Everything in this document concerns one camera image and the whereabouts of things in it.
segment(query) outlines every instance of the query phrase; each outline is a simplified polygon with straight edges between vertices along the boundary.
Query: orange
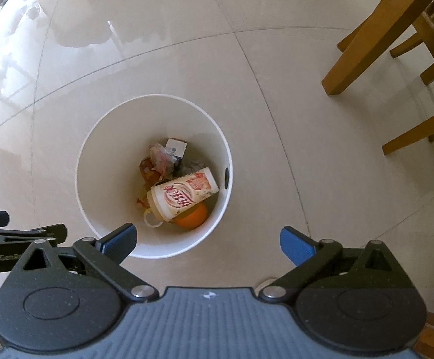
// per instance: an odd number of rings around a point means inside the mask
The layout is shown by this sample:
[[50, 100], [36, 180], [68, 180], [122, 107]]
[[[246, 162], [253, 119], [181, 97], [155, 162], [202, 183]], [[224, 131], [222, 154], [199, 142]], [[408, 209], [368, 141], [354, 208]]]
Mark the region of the orange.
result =
[[195, 229], [207, 220], [208, 211], [203, 202], [187, 209], [174, 218], [174, 223], [185, 229]]

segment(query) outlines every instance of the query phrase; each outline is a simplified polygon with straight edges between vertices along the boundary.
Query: beige floor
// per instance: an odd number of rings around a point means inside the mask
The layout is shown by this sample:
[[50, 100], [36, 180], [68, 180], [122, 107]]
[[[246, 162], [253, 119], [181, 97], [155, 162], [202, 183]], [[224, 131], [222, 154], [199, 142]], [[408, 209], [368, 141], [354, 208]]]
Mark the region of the beige floor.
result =
[[347, 247], [384, 240], [434, 311], [434, 144], [381, 146], [434, 114], [424, 47], [384, 54], [342, 95], [320, 81], [379, 0], [10, 0], [0, 15], [0, 209], [11, 227], [92, 232], [79, 149], [96, 121], [148, 93], [207, 111], [234, 158], [230, 204], [191, 251], [123, 265], [153, 283], [253, 286], [287, 272], [292, 225]]

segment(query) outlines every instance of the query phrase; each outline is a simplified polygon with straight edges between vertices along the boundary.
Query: metal screw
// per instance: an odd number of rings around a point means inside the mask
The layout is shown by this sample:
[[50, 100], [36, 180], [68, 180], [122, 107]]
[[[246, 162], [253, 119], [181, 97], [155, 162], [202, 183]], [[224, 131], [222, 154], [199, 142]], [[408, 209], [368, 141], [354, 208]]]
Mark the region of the metal screw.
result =
[[262, 293], [267, 298], [282, 298], [287, 294], [287, 290], [280, 286], [267, 286], [264, 287]]
[[139, 285], [133, 287], [130, 293], [137, 298], [147, 298], [155, 293], [155, 289], [149, 285]]

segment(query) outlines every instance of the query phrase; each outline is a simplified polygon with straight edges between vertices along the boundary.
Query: trash can handle hole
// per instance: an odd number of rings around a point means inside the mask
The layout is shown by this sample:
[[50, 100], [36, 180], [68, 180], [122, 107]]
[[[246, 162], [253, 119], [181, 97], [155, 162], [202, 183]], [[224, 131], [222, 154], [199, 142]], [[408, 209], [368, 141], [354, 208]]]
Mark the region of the trash can handle hole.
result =
[[228, 183], [230, 182], [230, 171], [225, 168], [225, 189], [228, 189]]

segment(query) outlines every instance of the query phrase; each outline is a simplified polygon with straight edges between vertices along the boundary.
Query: trash can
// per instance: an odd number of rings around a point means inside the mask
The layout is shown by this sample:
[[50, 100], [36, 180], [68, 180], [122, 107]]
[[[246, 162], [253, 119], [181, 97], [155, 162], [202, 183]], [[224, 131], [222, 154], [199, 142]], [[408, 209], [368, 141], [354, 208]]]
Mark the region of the trash can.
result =
[[[187, 142], [185, 159], [208, 166], [219, 192], [206, 204], [209, 217], [188, 231], [172, 223], [149, 228], [136, 201], [143, 184], [139, 163], [149, 156], [149, 145], [167, 138]], [[138, 232], [137, 258], [168, 258], [199, 244], [222, 218], [232, 192], [232, 156], [217, 123], [190, 101], [171, 95], [144, 95], [110, 110], [97, 122], [82, 145], [75, 190], [80, 209], [98, 237], [124, 223]]]

